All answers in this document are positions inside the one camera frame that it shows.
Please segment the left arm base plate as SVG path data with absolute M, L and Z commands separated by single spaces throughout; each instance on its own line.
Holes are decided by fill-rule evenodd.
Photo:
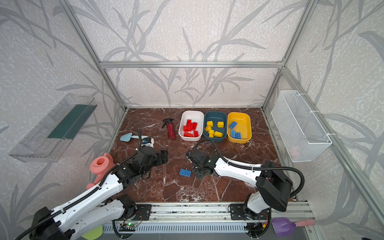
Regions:
M 137 213 L 132 218 L 132 221 L 148 221 L 150 219 L 152 205 L 151 204 L 137 204 Z

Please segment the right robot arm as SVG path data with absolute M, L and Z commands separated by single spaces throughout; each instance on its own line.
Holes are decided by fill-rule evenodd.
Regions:
M 202 180 L 205 176 L 229 177 L 252 185 L 256 193 L 249 194 L 240 210 L 240 217 L 250 220 L 268 217 L 266 211 L 285 212 L 289 199 L 305 185 L 304 174 L 293 167 L 278 167 L 273 162 L 248 164 L 230 160 L 220 152 L 215 142 L 201 140 L 186 153 L 193 164 L 192 172 Z

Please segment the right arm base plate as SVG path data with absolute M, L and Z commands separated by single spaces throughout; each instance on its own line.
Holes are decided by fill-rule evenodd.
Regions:
M 272 209 L 268 208 L 257 214 L 249 208 L 246 208 L 243 204 L 230 204 L 229 212 L 231 214 L 231 220 L 253 220 L 258 222 L 267 222 L 271 217 Z

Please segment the yellow tall brick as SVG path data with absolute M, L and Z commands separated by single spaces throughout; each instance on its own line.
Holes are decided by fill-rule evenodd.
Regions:
M 217 123 L 218 128 L 224 128 L 224 125 L 225 125 L 224 122 L 218 122 Z

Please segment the blue brick low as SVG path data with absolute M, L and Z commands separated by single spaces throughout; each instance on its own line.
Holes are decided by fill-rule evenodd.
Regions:
M 186 169 L 180 169 L 179 175 L 182 177 L 190 178 L 192 174 L 192 171 L 186 170 Z

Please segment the yellow curved brick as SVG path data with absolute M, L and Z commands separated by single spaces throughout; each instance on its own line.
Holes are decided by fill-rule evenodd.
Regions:
M 213 133 L 213 136 L 216 137 L 216 138 L 222 138 L 223 135 L 224 135 L 223 133 L 221 133 L 221 132 L 217 132 L 217 131 L 215 131 L 215 132 Z

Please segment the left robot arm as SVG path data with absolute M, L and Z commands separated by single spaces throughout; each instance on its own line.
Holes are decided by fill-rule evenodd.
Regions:
M 167 162 L 167 150 L 157 152 L 151 146 L 139 145 L 132 156 L 107 170 L 101 181 L 87 191 L 52 210 L 44 207 L 37 211 L 32 226 L 17 239 L 76 240 L 106 222 L 135 217 L 137 205 L 128 195 L 112 202 L 108 199 Z

